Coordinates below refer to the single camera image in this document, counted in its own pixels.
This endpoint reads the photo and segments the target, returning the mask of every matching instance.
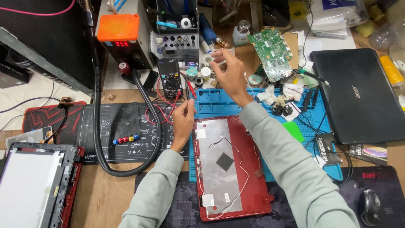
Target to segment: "pink cable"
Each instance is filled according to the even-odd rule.
[[[15,13],[23,13],[23,14],[29,14],[29,15],[35,15],[35,16],[56,16],[56,15],[59,15],[59,14],[66,13],[67,11],[72,9],[74,4],[75,4],[75,1],[76,0],[73,0],[72,4],[67,9],[65,9],[63,11],[60,11],[58,13],[30,13],[30,12],[19,11],[19,10],[15,10],[15,9],[8,9],[8,8],[3,8],[3,7],[0,7],[0,9],[15,12]]]

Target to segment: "red led display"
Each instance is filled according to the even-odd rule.
[[[127,41],[116,41],[115,45],[117,47],[128,46],[128,42]]]

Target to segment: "plastic bag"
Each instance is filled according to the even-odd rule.
[[[337,30],[363,24],[369,18],[363,0],[311,0],[307,15],[313,32]]]

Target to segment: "black acer laptop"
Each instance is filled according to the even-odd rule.
[[[337,140],[371,144],[405,140],[405,114],[377,53],[369,48],[313,51],[315,73]]]

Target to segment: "green circuit board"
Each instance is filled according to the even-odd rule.
[[[256,49],[262,69],[270,82],[276,82],[291,74],[292,68],[288,60],[292,58],[292,53],[278,29],[271,28],[255,35],[247,35],[247,38]]]

